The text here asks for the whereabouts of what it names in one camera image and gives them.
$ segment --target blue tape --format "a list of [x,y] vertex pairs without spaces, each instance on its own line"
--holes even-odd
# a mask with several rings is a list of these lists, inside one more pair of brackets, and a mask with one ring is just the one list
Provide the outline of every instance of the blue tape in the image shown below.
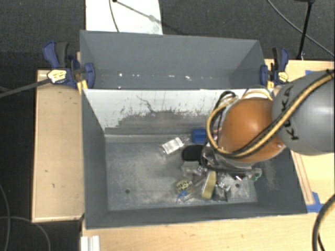
[[310,71],[310,70],[305,70],[305,74],[310,74],[310,73],[313,73],[314,71]]
[[312,194],[314,197],[315,204],[306,205],[307,212],[308,213],[319,213],[321,208],[323,207],[323,203],[320,203],[319,196],[316,192],[312,191]]

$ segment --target black cable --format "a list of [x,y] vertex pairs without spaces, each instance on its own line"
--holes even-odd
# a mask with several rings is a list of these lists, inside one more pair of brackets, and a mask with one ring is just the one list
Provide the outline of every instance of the black cable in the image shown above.
[[[7,217],[6,216],[0,216],[0,219],[6,219]],[[26,218],[22,218],[20,216],[11,216],[10,219],[12,220],[21,220],[21,221],[25,221],[27,223],[29,223],[29,225],[34,225],[36,226],[45,236],[47,242],[48,242],[48,251],[51,251],[51,243],[50,243],[50,239],[49,239],[49,236],[47,234],[47,232],[45,231],[45,229],[43,229],[43,227],[37,223],[31,223],[31,221],[29,219],[26,219]]]
[[2,185],[0,184],[0,191],[2,193],[2,196],[4,198],[5,201],[5,205],[6,205],[6,211],[7,211],[7,234],[6,234],[6,242],[5,242],[5,247],[4,247],[4,251],[7,251],[8,249],[8,244],[9,244],[9,235],[10,235],[10,209],[9,209],[9,203],[6,197],[6,193],[4,191],[4,188],[2,187]]
[[0,98],[4,98],[4,97],[7,97],[9,95],[13,95],[13,94],[25,91],[25,90],[36,88],[36,87],[39,87],[39,86],[42,86],[42,85],[45,85],[45,84],[48,84],[48,83],[50,83],[50,80],[49,79],[44,79],[42,81],[38,81],[38,82],[30,84],[30,85],[22,86],[22,87],[19,87],[19,88],[16,88],[16,89],[12,89],[12,90],[3,92],[3,93],[0,94]]
[[120,32],[120,31],[119,31],[119,28],[117,27],[117,24],[116,24],[116,20],[115,20],[114,14],[113,14],[113,10],[112,10],[112,8],[111,8],[111,1],[108,0],[108,2],[109,2],[109,10],[110,10],[111,18],[113,19],[113,23],[114,23],[114,25],[115,25],[116,31],[117,31],[117,32]]
[[321,224],[321,221],[323,219],[323,217],[325,216],[327,210],[331,207],[332,204],[334,204],[335,202],[335,194],[333,194],[332,197],[330,197],[328,199],[328,201],[322,206],[322,208],[320,209],[319,211],[319,214],[315,220],[315,223],[314,223],[314,227],[313,227],[313,234],[312,234],[312,247],[313,247],[313,251],[318,251],[318,238],[319,238],[319,228],[320,228],[320,224]]
[[7,216],[0,216],[0,219],[7,219],[8,220],[6,244],[5,244],[5,247],[4,247],[4,251],[7,251],[7,249],[8,249],[9,236],[10,236],[10,220],[12,220],[12,219],[25,221],[25,222],[29,223],[30,225],[37,226],[40,229],[40,231],[44,234],[44,236],[45,236],[45,238],[48,242],[48,251],[51,251],[50,239],[49,239],[49,236],[48,236],[47,232],[45,231],[45,229],[43,229],[43,227],[41,225],[37,224],[37,223],[31,223],[29,219],[22,218],[22,217],[19,217],[19,216],[10,216],[9,203],[8,203],[8,200],[7,200],[6,193],[5,193],[1,184],[0,184],[0,191],[1,191],[2,196],[4,198],[6,209],[7,209]]
[[320,233],[318,234],[318,243],[319,243],[321,251],[326,251],[323,244],[322,244]]
[[[296,29],[297,31],[299,31],[300,33],[303,33],[303,31],[301,31],[297,26],[295,26],[290,20],[288,20],[275,6],[274,4],[271,2],[271,0],[267,0],[267,2],[272,6],[272,8],[278,13],[279,16],[281,16],[288,24],[290,24],[294,29]],[[328,52],[328,54],[330,54],[333,58],[335,57],[335,55],[328,49],[326,49],[322,44],[320,44],[319,42],[317,42],[316,40],[314,40],[313,38],[311,38],[309,35],[306,35],[306,37],[312,41],[313,43],[315,43],[316,45],[318,45],[319,47],[321,47],[323,50],[325,50],[326,52]]]

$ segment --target yellow object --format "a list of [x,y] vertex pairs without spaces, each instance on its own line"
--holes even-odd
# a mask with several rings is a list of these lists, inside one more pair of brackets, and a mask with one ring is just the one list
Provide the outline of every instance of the yellow object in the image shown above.
[[271,81],[268,81],[266,84],[266,88],[274,88],[274,83]]
[[183,179],[176,184],[177,191],[178,191],[178,193],[180,193],[183,190],[187,190],[192,185],[193,185],[192,181],[187,180],[187,179]]
[[80,82],[77,83],[77,88],[79,91],[79,94],[82,94],[82,89],[88,89],[87,86],[87,81],[86,80],[81,80]]
[[288,75],[285,72],[278,73],[278,77],[283,82],[287,82],[287,80],[288,80]]
[[207,179],[203,187],[203,192],[201,194],[202,198],[209,200],[212,197],[215,188],[215,183],[216,183],[216,172],[210,171],[207,175]]
[[66,70],[52,70],[47,76],[55,84],[57,81],[66,80]]

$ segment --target dark floor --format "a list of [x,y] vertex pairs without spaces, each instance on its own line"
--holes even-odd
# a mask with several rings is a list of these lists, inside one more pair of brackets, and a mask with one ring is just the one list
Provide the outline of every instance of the dark floor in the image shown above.
[[[258,39],[265,58],[271,48],[285,47],[294,58],[300,33],[287,24],[266,0],[159,0],[166,34]],[[271,0],[302,29],[305,0]],[[48,66],[41,48],[50,41],[67,41],[69,52],[79,49],[79,30],[85,28],[84,0],[0,0],[0,86],[16,88],[35,80],[36,70]],[[308,34],[334,53],[335,0],[316,0]],[[332,56],[306,39],[306,59]],[[0,184],[12,215],[30,217],[34,149],[34,91],[0,100]],[[0,216],[6,215],[0,199]],[[78,222],[42,225],[52,250],[77,250]],[[0,219],[0,249],[6,220]],[[43,234],[34,226],[13,221],[8,250],[47,250]]]

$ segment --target wooden table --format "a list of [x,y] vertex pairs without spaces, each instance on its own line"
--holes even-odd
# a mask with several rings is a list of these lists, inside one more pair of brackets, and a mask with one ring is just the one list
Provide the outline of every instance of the wooden table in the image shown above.
[[[305,75],[305,70],[330,68],[334,68],[333,62],[292,60],[286,71],[293,80]],[[38,72],[38,80],[45,76],[45,71]],[[74,89],[50,84],[37,89],[34,222],[78,220],[84,213],[80,112],[80,96]],[[334,193],[334,154],[294,156],[298,166],[302,165],[298,171],[305,199],[312,200],[312,190],[325,202]],[[99,235],[101,251],[311,250],[315,218],[315,213],[309,213],[103,230],[86,230],[83,226],[82,233]],[[331,210],[321,227],[327,251],[334,250],[334,233],[335,211]]]

